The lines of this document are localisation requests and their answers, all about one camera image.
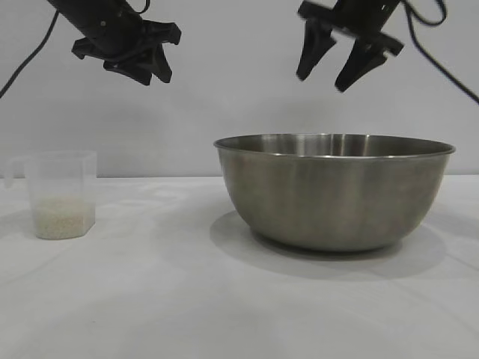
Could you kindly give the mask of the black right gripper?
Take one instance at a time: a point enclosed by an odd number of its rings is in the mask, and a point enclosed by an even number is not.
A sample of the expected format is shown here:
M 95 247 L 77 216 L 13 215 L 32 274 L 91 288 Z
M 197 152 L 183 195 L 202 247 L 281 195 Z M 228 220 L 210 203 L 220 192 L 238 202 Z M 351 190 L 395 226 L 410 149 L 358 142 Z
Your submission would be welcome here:
M 304 81 L 322 57 L 336 44 L 333 31 L 356 39 L 350 56 L 335 81 L 343 93 L 362 76 L 383 65 L 384 52 L 399 55 L 403 44 L 382 32 L 398 1 L 337 1 L 327 7 L 303 1 L 298 15 L 305 20 L 302 54 L 296 76 Z

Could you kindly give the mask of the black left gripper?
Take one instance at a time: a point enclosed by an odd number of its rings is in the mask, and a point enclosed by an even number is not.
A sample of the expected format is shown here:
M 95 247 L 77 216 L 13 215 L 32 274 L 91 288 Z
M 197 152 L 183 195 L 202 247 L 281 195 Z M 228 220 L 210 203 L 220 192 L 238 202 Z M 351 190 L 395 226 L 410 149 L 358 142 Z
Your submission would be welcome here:
M 143 19 L 127 1 L 51 1 L 50 4 L 84 35 L 72 48 L 77 57 L 105 60 L 106 71 L 145 86 L 150 84 L 152 74 L 164 83 L 171 82 L 172 70 L 162 44 L 180 42 L 181 30 L 175 23 Z M 148 49 L 148 61 L 113 62 Z

